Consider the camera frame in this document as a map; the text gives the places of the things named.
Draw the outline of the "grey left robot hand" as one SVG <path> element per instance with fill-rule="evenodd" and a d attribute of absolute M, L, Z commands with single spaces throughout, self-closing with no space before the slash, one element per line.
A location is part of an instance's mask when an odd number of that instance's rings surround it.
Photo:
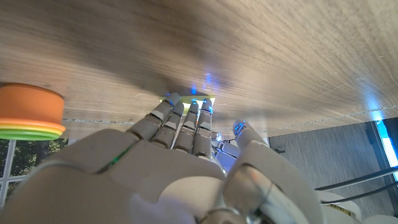
<path fill-rule="evenodd" d="M 240 155 L 240 149 L 234 139 L 223 139 L 217 132 L 211 133 L 211 147 L 214 161 L 220 165 L 223 172 L 227 174 Z"/>

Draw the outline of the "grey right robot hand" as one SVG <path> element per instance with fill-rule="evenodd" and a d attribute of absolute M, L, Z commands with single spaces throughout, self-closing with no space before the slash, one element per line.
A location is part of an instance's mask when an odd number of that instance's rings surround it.
<path fill-rule="evenodd" d="M 237 120 L 225 172 L 211 151 L 210 100 L 183 114 L 170 94 L 127 131 L 104 129 L 33 169 L 2 223 L 325 223 L 315 189 Z"/>

